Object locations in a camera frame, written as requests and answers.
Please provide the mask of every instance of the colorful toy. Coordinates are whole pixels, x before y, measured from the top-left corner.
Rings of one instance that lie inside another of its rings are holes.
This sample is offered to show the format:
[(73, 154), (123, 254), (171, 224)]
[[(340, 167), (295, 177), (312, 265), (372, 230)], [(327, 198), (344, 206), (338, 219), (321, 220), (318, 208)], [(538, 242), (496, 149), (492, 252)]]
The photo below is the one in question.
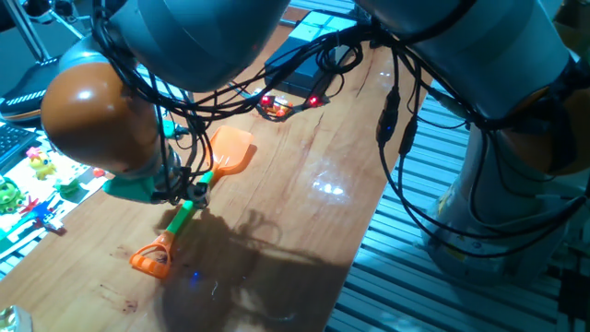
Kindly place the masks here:
[(22, 210), (20, 210), (19, 213), (22, 214), (22, 215), (26, 215), (27, 213), (31, 212), (38, 205), (39, 205), (39, 198), (35, 198), (35, 200), (31, 201), (30, 200), (30, 196), (29, 196), (29, 203), (27, 203), (27, 205), (25, 206), (25, 208), (23, 208)]
[[(181, 210), (178, 211), (170, 225), (166, 228), (166, 231), (157, 237), (153, 243), (137, 250), (137, 252), (129, 258), (129, 264), (152, 277), (165, 279), (170, 272), (172, 263), (171, 247), (174, 242), (174, 236), (176, 236), (176, 232), (183, 226), (184, 222), (193, 215), (193, 205), (192, 201), (185, 201)], [(166, 257), (162, 258), (163, 263), (143, 256), (142, 253), (147, 250), (150, 252), (164, 252)]]
[(0, 176), (0, 215), (13, 214), (23, 205), (25, 195), (12, 180)]
[(50, 207), (54, 206), (52, 204), (54, 198), (55, 195), (52, 195), (46, 201), (36, 205), (29, 214), (23, 217), (19, 224), (35, 220), (35, 226), (38, 228), (44, 227), (48, 231), (60, 231), (62, 229), (61, 222), (57, 225), (51, 223), (53, 218), (55, 218), (55, 209)]
[[(201, 177), (199, 184), (209, 186), (217, 170), (228, 171), (238, 167), (253, 140), (254, 136), (248, 132), (226, 125), (221, 126), (211, 137), (214, 164), (211, 165), (211, 171)], [(174, 237), (184, 222), (193, 215), (195, 208), (201, 207), (195, 206), (195, 203), (200, 202), (185, 201), (181, 210), (166, 228), (166, 231), (156, 238), (153, 243), (146, 245), (133, 254), (129, 258), (129, 264), (152, 277), (166, 278), (171, 268), (171, 246)], [(160, 261), (143, 256), (142, 253), (147, 251), (150, 253), (164, 252), (165, 257), (162, 257)]]
[(80, 189), (80, 181), (73, 179), (69, 184), (65, 184), (58, 179), (53, 188), (57, 190), (61, 197), (68, 198)]
[(103, 169), (100, 169), (100, 168), (98, 168), (98, 167), (96, 167), (96, 168), (94, 168), (94, 169), (92, 170), (92, 174), (94, 174), (94, 177), (101, 177), (101, 176), (104, 176), (104, 173), (105, 173), (105, 172), (104, 172), (104, 170), (103, 170)]
[(37, 172), (37, 179), (45, 180), (47, 175), (55, 174), (55, 165), (40, 148), (33, 147), (27, 150), (27, 157), (30, 167)]

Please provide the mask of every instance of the toy figure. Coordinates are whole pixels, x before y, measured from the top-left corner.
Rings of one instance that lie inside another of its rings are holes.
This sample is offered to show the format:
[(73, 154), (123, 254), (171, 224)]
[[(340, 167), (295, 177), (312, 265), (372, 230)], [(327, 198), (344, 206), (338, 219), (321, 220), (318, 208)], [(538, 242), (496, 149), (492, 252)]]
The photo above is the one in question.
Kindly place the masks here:
[(29, 157), (30, 167), (37, 172), (35, 174), (37, 179), (45, 180), (47, 175), (55, 174), (55, 165), (40, 148), (30, 148), (27, 151), (27, 157)]
[(17, 184), (0, 176), (0, 215), (17, 212), (24, 199), (25, 195), (18, 190)]

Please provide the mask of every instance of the green handle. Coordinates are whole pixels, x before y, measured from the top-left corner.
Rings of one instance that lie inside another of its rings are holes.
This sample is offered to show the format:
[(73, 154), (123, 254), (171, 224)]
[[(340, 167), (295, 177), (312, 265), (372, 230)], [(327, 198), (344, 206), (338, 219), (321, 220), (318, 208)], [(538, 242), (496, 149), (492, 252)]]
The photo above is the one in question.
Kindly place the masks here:
[(201, 184), (209, 184), (211, 182), (211, 179), (213, 179), (213, 175), (215, 175), (215, 173), (213, 171), (206, 172), (201, 177), (201, 180), (199, 180), (199, 183), (201, 183)]
[(176, 232), (183, 226), (186, 219), (193, 213), (193, 202), (192, 201), (184, 201), (183, 205), (181, 206), (181, 210), (178, 211), (174, 219), (166, 228), (166, 231), (171, 232), (172, 234), (176, 234)]

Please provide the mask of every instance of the wire bundle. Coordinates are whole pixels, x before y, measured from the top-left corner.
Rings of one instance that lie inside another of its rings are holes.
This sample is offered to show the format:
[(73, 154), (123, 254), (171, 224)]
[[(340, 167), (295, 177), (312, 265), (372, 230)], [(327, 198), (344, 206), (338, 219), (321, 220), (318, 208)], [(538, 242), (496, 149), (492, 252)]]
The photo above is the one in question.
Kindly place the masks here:
[[(478, 189), (478, 177), (481, 175), (483, 162), (488, 151), (488, 144), (489, 139), (492, 139), (493, 146), (497, 147), (497, 142), (495, 141), (495, 133), (498, 130), (511, 127), (516, 121), (520, 120), (519, 117), (523, 115), (509, 115), (503, 119), (487, 119), (480, 113), (476, 112), (476, 110), (460, 95), (458, 95), (454, 90), (446, 84), (444, 79), (441, 79), (439, 75), (422, 59), (416, 56), (408, 46), (415, 42), (421, 42), (436, 36), (439, 33), (442, 33), (449, 27), (451, 27), (460, 17), (462, 17), (469, 8), (475, 4), (475, 0), (466, 0), (462, 1), (457, 9), (452, 12), (447, 19), (445, 19), (441, 24), (437, 24), (436, 29), (430, 29), (427, 31), (422, 31), (415, 36), (405, 36), (404, 38), (395, 38), (390, 32), (384, 30), (381, 27), (381, 24), (374, 20), (371, 25), (357, 25), (355, 27), (341, 30), (333, 33), (325, 34), (314, 41), (311, 41), (308, 44), (302, 45), (292, 51), (283, 54), (279, 58), (275, 59), (272, 63), (267, 64), (267, 66), (263, 67), (254, 77), (247, 79), (243, 82), (232, 82), (232, 84), (224, 89), (216, 90), (211, 95), (199, 100), (199, 101), (190, 101), (188, 96), (184, 95), (181, 101), (176, 100), (173, 98), (169, 87), (165, 84), (167, 89), (169, 89), (170, 97), (164, 96), (159, 93), (158, 89), (156, 88), (156, 78), (153, 74), (150, 74), (150, 81), (151, 85), (144, 81), (144, 79), (139, 75), (136, 71), (136, 67), (134, 65), (130, 65), (129, 59), (132, 58), (132, 55), (129, 54), (125, 49), (119, 48), (112, 40), (111, 36), (109, 35), (106, 29), (106, 23), (108, 21), (108, 17), (110, 13), (108, 10), (104, 8), (97, 8), (95, 15), (93, 16), (93, 36), (95, 40), (98, 42), (100, 47), (104, 51), (104, 55), (109, 59), (113, 68), (115, 69), (118, 76), (121, 78), (123, 83), (129, 87), (134, 93), (136, 93), (142, 99), (151, 102), (158, 107), (163, 107), (169, 110), (172, 114), (181, 116), (186, 119), (189, 132), (191, 133), (192, 143), (191, 146), (188, 147), (191, 149), (191, 155), (186, 162), (186, 165), (183, 170), (183, 180), (181, 181), (180, 185), (177, 185), (175, 188), (171, 188), (171, 184), (168, 181), (168, 176), (166, 176), (166, 187), (167, 192), (161, 193), (162, 198), (170, 201), (173, 204), (177, 204), (181, 198), (185, 198), (186, 190), (190, 184), (195, 181), (195, 178), (207, 171), (210, 170), (211, 166), (213, 165), (212, 160), (212, 151), (211, 145), (206, 133), (206, 129), (211, 125), (211, 122), (222, 120), (233, 116), (235, 114), (241, 113), (248, 113), (254, 109), (257, 109), (258, 112), (265, 117), (265, 119), (270, 121), (285, 121), (290, 116), (299, 113), (307, 108), (310, 107), (309, 101), (303, 103), (303, 105), (295, 106), (292, 108), (292, 111), (283, 117), (276, 117), (273, 115), (269, 115), (265, 113), (259, 106), (258, 103), (262, 96), (266, 95), (268, 91), (276, 87), (280, 84), (283, 80), (289, 77), (301, 64), (303, 64), (306, 60), (314, 57), (315, 62), (318, 67), (324, 72), (324, 76), (333, 76), (339, 75), (342, 78), (342, 82), (340, 85), (340, 90), (344, 86), (344, 75), (354, 69), (357, 65), (359, 65), (363, 60), (363, 51), (361, 43), (365, 41), (377, 41), (379, 44), (388, 47), (391, 49), (392, 56), (394, 58), (394, 78), (395, 84), (392, 87), (392, 90), (387, 96), (386, 104), (382, 112), (382, 117), (378, 124), (377, 129), (377, 141), (379, 144), (379, 153), (381, 157), (381, 162), (383, 165), (383, 170), (385, 175), (387, 176), (387, 180), (389, 184), (392, 186), (395, 193), (401, 199), (401, 202), (406, 210), (407, 214), (416, 222), (416, 224), (425, 232), (427, 233), (432, 239), (438, 241), (438, 243), (443, 244), (446, 247), (449, 247), (455, 250), (458, 253), (463, 255), (474, 256), (478, 258), (492, 258), (492, 257), (501, 257), (506, 255), (511, 255), (514, 253), (518, 253), (526, 248), (530, 247), (531, 245), (538, 243), (539, 241), (543, 240), (553, 231), (557, 230), (560, 226), (562, 226), (565, 222), (567, 222), (568, 218), (570, 218), (573, 213), (575, 213), (584, 203), (585, 197), (577, 197), (572, 198), (567, 204), (566, 207), (559, 211), (554, 216), (549, 216), (546, 221), (540, 222), (532, 227), (527, 227), (521, 229), (519, 231), (500, 231), (497, 227), (493, 225), (488, 225), (485, 222), (480, 220), (480, 217), (477, 213), (477, 209), (475, 207), (475, 194)], [(336, 48), (340, 46), (347, 46), (348, 51), (351, 52), (352, 57), (351, 60), (346, 63), (336, 63), (333, 60), (333, 57), (330, 56), (330, 53)], [(282, 65), (276, 66), (270, 69), (268, 66), (272, 65), (276, 61), (285, 58), (286, 56), (290, 55), (290, 59), (285, 61)], [(412, 99), (407, 104), (407, 109), (413, 114), (412, 118), (407, 125), (405, 133), (403, 135), (402, 145), (400, 148), (400, 157), (399, 157), (399, 166), (398, 166), (398, 179), (397, 184), (391, 177), (389, 173), (389, 169), (387, 167), (385, 155), (384, 155), (384, 147), (386, 142), (391, 138), (392, 134), (395, 130), (395, 124), (397, 121), (397, 115), (399, 112), (399, 103), (400, 103), (400, 96), (399, 96), (399, 63), (402, 63), (407, 70), (410, 72), (412, 76), (414, 76), (415, 84), (413, 89), (413, 106), (410, 107)], [(425, 83), (421, 78), (422, 70), (425, 70), (428, 74), (430, 74), (433, 78), (437, 79), (443, 87), (449, 91), (452, 97), (448, 97), (446, 95), (441, 95), (440, 92), (432, 89), (427, 83)], [(244, 98), (243, 100), (235, 101), (235, 99), (243, 94), (246, 89), (255, 81), (260, 79), (264, 79), (265, 77), (272, 77), (270, 82), (265, 86), (265, 88), (258, 94), (250, 96), (248, 98)], [(457, 124), (455, 126), (443, 126), (440, 124), (434, 124), (425, 121), (424, 119), (418, 116), (418, 109), (419, 109), (419, 101), (420, 101), (420, 93), (421, 89), (425, 89), (430, 92), (435, 98), (442, 99), (448, 105), (450, 105), (454, 110), (463, 114), (465, 121)], [(223, 96), (227, 96), (228, 94), (235, 93), (233, 96), (229, 97), (222, 103), (218, 102), (218, 99)], [(471, 214), (474, 216), (476, 220), (478, 220), (481, 224), (485, 225), (485, 227), (493, 232), (493, 234), (486, 234), (482, 235), (479, 233), (470, 233), (467, 231), (460, 231), (453, 229), (452, 227), (440, 223), (436, 219), (431, 218), (426, 213), (424, 213), (419, 208), (415, 207), (411, 202), (407, 201), (404, 197), (403, 192), (403, 168), (404, 168), (404, 160), (406, 155), (411, 149), (413, 144), (414, 136), (418, 129), (418, 122), (423, 121), (425, 123), (429, 123), (430, 125), (435, 125), (440, 128), (445, 129), (452, 129), (457, 128), (462, 125), (475, 125), (481, 130), (481, 138), (482, 138), (482, 153), (478, 165), (478, 172), (476, 176), (476, 181), (473, 184), (471, 189), (471, 194), (469, 198), (469, 210)], [(162, 118), (161, 114), (159, 115), (159, 123), (160, 123), (160, 144), (162, 153), (165, 153), (165, 138), (163, 137), (163, 128), (162, 128)], [(197, 145), (199, 145), (203, 151), (208, 151), (208, 156), (210, 156), (211, 160), (209, 160), (208, 168), (204, 169), (205, 164), (205, 155), (203, 153), (203, 157), (196, 165), (196, 171), (192, 172), (191, 167), (195, 161), (195, 156), (197, 154)], [(436, 225), (437, 227), (450, 231), (455, 234), (459, 234), (465, 237), (470, 237), (474, 239), (480, 240), (501, 240), (501, 239), (508, 239), (517, 236), (525, 236), (531, 235), (535, 232), (541, 232), (538, 237), (534, 238), (533, 240), (516, 247), (510, 251), (503, 252), (503, 253), (494, 253), (489, 255), (480, 255), (470, 253), (466, 250), (456, 247), (455, 245), (443, 241), (428, 228), (426, 228), (422, 222), (416, 216), (418, 214), (420, 217), (425, 219), (426, 221)]]

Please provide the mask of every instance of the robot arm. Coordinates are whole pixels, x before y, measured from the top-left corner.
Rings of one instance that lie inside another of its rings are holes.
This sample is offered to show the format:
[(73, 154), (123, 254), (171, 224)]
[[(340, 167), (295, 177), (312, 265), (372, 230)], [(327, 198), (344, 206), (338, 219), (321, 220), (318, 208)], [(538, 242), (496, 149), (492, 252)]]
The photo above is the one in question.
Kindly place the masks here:
[[(401, 36), (436, 26), (465, 3), (358, 2)], [(545, 92), (535, 93), (561, 76), (570, 56), (537, 1), (471, 3), (448, 29), (413, 49), (479, 113), (499, 119), (543, 97)], [(129, 0), (106, 27), (123, 50), (119, 53), (130, 55), (128, 61), (142, 63), (179, 88), (211, 91), (254, 60), (288, 4), (288, 0)], [(154, 112), (126, 88), (102, 51), (88, 38), (63, 57), (60, 66), (66, 70), (43, 101), (43, 125), (53, 143), (75, 160), (131, 178), (152, 176), (162, 162), (156, 157), (162, 151)], [(587, 90), (580, 90), (576, 102), (565, 103), (576, 123), (587, 114), (586, 95)], [(582, 126), (572, 129), (578, 141), (590, 139)], [(549, 172), (552, 157), (546, 151), (555, 148), (550, 139), (514, 134), (507, 140), (532, 167)], [(590, 150), (582, 144), (574, 149), (578, 158), (564, 172), (590, 165)], [(531, 150), (536, 154), (527, 158)]]
[[(107, 22), (118, 47), (150, 72), (191, 91), (211, 91), (262, 51), (289, 0), (129, 0)], [(162, 153), (154, 106), (118, 77), (88, 36), (60, 61), (62, 73), (42, 104), (41, 121), (65, 155), (129, 181), (153, 179), (162, 191), (162, 155), (178, 174), (176, 153)]]

